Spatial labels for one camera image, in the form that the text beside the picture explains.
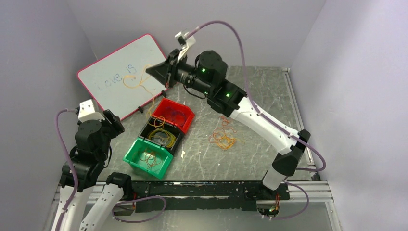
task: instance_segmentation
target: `gray marble tabletop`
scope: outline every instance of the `gray marble tabletop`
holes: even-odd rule
[[[280,68],[248,67],[250,90],[254,100],[286,125],[299,130],[290,97],[287,81]],[[244,89],[242,67],[232,66],[227,79]],[[183,103],[195,113],[195,119],[172,163],[162,180],[260,180],[269,169],[277,151],[265,139],[238,121],[230,124],[237,133],[236,142],[230,149],[223,151],[216,144],[208,142],[213,130],[221,126],[221,114],[213,111],[206,100],[189,95],[177,84],[167,91],[168,99]],[[125,132],[112,140],[113,155],[109,167],[99,175],[99,181],[105,181],[112,172],[128,174],[133,180],[157,180],[157,178],[134,170],[122,160],[137,138],[147,119],[145,113],[136,112],[122,121]],[[303,155],[299,167],[307,167],[308,157]],[[289,180],[311,180],[305,171],[296,171]]]

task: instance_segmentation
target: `whiteboard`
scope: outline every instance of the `whiteboard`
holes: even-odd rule
[[[77,77],[103,110],[110,109],[122,120],[165,90],[144,72],[165,59],[154,38],[146,34],[80,70]]]

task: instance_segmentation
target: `wall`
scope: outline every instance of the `wall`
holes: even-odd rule
[[[230,22],[239,32],[249,65],[289,67],[325,0],[68,0],[98,58],[145,33],[165,54],[179,44],[174,35],[211,20]],[[228,28],[210,26],[196,34],[190,62],[215,50],[230,65],[240,65],[236,38]]]
[[[95,57],[65,1],[1,1],[0,31],[1,230],[36,231],[64,163],[54,115],[89,98],[75,74]],[[60,122],[71,147],[76,116]]]
[[[408,229],[407,7],[328,0],[292,65],[345,231]]]

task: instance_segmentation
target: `whiteboard stand foot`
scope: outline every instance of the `whiteboard stand foot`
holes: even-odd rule
[[[163,95],[163,97],[167,98],[167,94],[166,94],[166,92],[164,90],[162,90],[162,95]]]

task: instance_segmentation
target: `plastic bin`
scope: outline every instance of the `plastic bin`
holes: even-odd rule
[[[146,140],[148,142],[154,143],[155,145],[166,149],[170,154],[174,155],[176,153],[176,151],[177,151],[177,148],[180,145],[181,140],[184,137],[184,132],[182,132],[180,130],[180,128],[177,127],[175,124],[164,122],[164,127],[163,127],[163,130],[166,130],[166,131],[172,133],[176,137],[176,142],[174,143],[173,147],[167,148],[166,146],[167,146],[168,143],[163,142],[163,140],[160,139],[160,138],[149,139],[149,137],[148,137],[150,132],[157,129],[153,125],[160,126],[162,123],[163,123],[163,120],[158,119],[158,118],[150,117],[150,119],[148,120],[148,122],[146,123],[146,125],[144,126],[142,131],[140,132],[139,138],[141,138],[143,140]]]
[[[156,118],[164,117],[166,122],[176,125],[186,134],[195,114],[186,105],[163,98],[152,116]]]
[[[132,168],[141,169],[161,180],[173,160],[173,155],[154,143],[137,138],[123,160]]]

